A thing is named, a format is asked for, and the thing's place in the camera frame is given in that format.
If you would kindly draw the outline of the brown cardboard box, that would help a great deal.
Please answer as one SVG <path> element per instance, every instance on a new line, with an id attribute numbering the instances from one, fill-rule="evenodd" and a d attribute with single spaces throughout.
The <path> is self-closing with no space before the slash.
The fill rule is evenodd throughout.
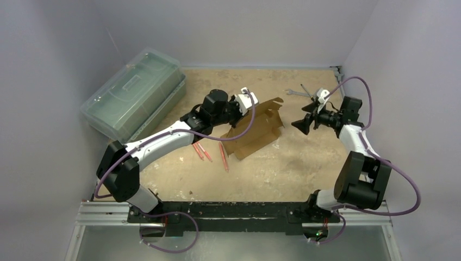
<path id="1" fill-rule="evenodd" d="M 259 104 L 248 132 L 236 140 L 222 142 L 226 154 L 233 154 L 238 160 L 243 160 L 276 141 L 281 136 L 281 128 L 284 126 L 279 114 L 283 102 L 282 98 L 276 97 Z"/>

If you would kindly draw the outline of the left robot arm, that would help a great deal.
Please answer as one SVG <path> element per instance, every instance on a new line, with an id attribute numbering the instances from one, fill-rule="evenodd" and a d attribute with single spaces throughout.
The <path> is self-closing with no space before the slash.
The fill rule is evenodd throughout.
<path id="1" fill-rule="evenodd" d="M 122 144 L 116 140 L 110 143 L 96 171 L 98 183 L 94 197 L 101 187 L 108 190 L 108 197 L 116 202 L 128 202 L 141 210 L 141 216 L 148 222 L 161 218 L 161 200 L 154 192 L 140 184 L 140 172 L 157 159 L 201 139 L 212 139 L 216 126 L 229 124 L 235 128 L 245 116 L 256 117 L 259 101 L 248 88 L 233 96 L 220 89 L 210 91 L 203 102 L 171 126 L 144 139 Z"/>

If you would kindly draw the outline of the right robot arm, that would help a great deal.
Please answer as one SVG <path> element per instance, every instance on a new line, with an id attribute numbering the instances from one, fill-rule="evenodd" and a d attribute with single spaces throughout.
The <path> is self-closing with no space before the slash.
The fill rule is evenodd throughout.
<path id="1" fill-rule="evenodd" d="M 317 190 L 310 195 L 305 214 L 312 221 L 319 221 L 327 210 L 341 206 L 376 210 L 382 204 L 391 167 L 383 164 L 367 149 L 369 143 L 362 131 L 364 125 L 358 121 L 361 107 L 360 99 L 346 96 L 340 109 L 332 111 L 315 97 L 303 107 L 305 117 L 292 122 L 292 126 L 303 134 L 320 126 L 330 127 L 349 151 L 334 187 Z"/>

